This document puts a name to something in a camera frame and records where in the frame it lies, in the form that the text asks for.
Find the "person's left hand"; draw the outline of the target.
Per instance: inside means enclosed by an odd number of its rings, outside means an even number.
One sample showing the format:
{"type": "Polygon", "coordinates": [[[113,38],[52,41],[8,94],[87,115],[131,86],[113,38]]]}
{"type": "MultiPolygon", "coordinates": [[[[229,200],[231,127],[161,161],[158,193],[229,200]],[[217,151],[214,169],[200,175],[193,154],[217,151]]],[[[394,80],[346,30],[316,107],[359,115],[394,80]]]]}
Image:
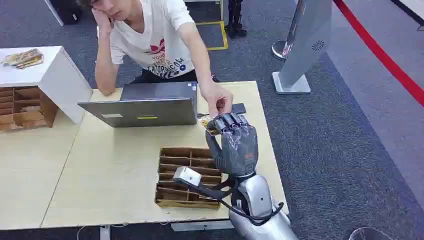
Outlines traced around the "person's left hand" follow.
{"type": "Polygon", "coordinates": [[[208,104],[208,113],[211,118],[231,113],[234,95],[216,82],[202,82],[200,93],[208,104]]]}

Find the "person's right hand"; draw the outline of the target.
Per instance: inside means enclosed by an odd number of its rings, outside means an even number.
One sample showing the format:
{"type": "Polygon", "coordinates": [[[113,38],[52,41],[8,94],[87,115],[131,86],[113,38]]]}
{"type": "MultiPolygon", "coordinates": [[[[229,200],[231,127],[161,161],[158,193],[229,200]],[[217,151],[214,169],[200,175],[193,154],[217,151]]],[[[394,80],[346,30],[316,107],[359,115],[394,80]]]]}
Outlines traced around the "person's right hand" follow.
{"type": "Polygon", "coordinates": [[[99,28],[99,33],[110,34],[114,28],[114,19],[102,10],[92,8],[91,12],[99,28]]]}

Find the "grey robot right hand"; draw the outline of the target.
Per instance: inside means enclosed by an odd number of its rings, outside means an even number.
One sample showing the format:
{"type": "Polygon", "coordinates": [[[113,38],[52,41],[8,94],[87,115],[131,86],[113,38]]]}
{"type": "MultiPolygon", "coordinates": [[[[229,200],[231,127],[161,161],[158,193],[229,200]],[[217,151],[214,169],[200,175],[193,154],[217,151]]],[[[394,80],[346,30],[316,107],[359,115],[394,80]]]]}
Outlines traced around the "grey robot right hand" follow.
{"type": "Polygon", "coordinates": [[[259,159],[257,130],[240,114],[223,113],[205,123],[205,139],[220,172],[251,176],[259,159]]]}

